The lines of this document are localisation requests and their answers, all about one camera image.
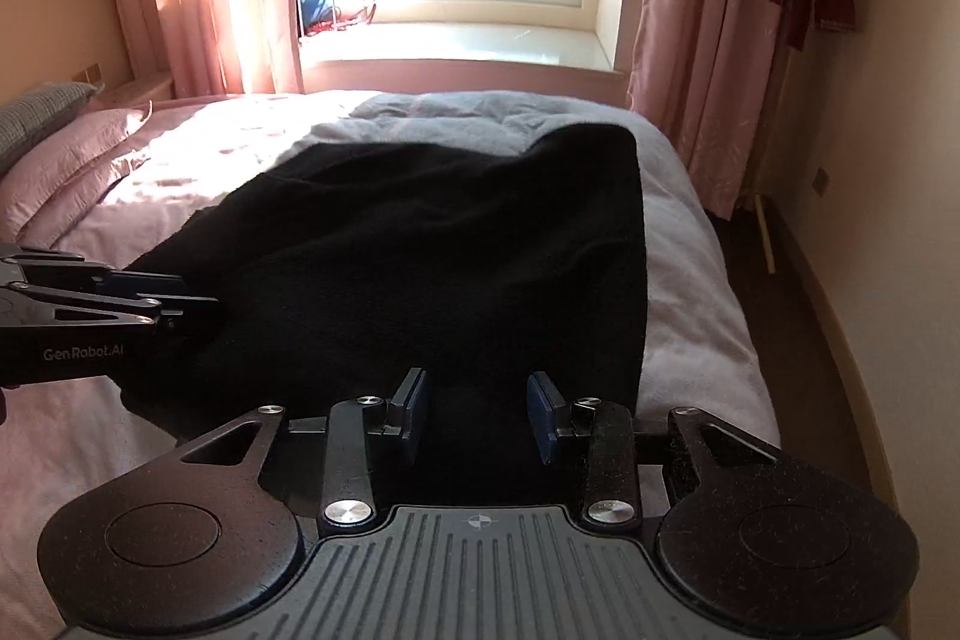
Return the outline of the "black sweater with white collar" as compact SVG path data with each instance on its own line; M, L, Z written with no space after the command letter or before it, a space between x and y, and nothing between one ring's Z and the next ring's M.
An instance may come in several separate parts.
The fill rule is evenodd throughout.
M414 152L357 187L369 152L304 152L137 260L217 299L172 356L125 372L128 411L178 438L261 404L298 416L390 395L412 367L434 398L428 458L454 481L534 456L526 383L638 401L646 321L635 136L550 131L509 163Z

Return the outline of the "lower pink pillow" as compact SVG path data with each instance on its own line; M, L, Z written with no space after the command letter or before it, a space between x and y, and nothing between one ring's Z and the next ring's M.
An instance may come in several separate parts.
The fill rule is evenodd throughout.
M52 248L68 234L125 177L140 169L149 159L142 151L110 152L86 164L34 214L13 243L28 247Z

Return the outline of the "pink pillow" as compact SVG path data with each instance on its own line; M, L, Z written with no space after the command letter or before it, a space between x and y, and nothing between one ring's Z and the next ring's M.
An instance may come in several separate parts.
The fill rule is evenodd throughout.
M13 242L34 214L86 164L139 131L153 104L83 112L46 138L2 177L2 241Z
M28 247L52 248L68 234L125 177L140 169L149 159L142 151L110 152L86 164L34 214L13 243Z

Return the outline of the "pink and blue duvet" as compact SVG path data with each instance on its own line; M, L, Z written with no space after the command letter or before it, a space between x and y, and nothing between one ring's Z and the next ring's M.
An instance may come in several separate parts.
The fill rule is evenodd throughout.
M635 136L646 248L638 266L646 326L633 336L641 413L701 403L765 440L779 435L747 321L727 279L715 229L674 146L636 113L524 92L249 96L153 107L110 151L149 159L52 248L122 266L171 237L229 191L304 152L376 159L357 187L382 187L387 166L414 152L465 152L509 163L550 131L613 124ZM2 431L2 632L47 638L60 619L34 560L60 503L160 453L163 441L122 408L105 380L31 388Z

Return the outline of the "upper pink pillow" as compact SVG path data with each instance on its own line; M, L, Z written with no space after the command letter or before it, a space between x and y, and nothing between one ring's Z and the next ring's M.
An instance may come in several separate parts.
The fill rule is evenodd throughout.
M86 164L139 131L153 104L83 112L46 138L2 177L2 241L13 242L34 214Z

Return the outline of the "grey checked cushion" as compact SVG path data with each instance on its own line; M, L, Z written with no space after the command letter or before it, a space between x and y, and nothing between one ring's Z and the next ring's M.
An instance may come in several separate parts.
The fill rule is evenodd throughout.
M0 174L7 175L32 148L73 122L98 92L98 86L89 83L50 83L3 104Z

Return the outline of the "wooden coat stand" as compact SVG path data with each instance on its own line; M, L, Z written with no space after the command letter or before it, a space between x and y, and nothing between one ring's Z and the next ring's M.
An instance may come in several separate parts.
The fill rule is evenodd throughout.
M775 50L771 60L771 70L766 83L765 97L761 104L760 121L755 144L747 167L745 190L742 191L743 204L754 213L757 221L758 237L765 262L765 271L774 275L776 266L775 242L773 242L773 208L766 204L771 193L771 185L776 181L778 167L778 143L782 135L782 112L784 94L788 87L789 74L793 60L799 50L791 46L791 35L797 29L800 19L797 10L805 11L804 29L809 29L814 13L814 0L779 0L778 29L776 30Z

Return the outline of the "right pink curtain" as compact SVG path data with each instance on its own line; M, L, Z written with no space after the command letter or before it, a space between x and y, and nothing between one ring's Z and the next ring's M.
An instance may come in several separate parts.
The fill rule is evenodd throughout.
M703 208L720 218L745 185L779 21L770 0L641 0L630 109L669 138Z

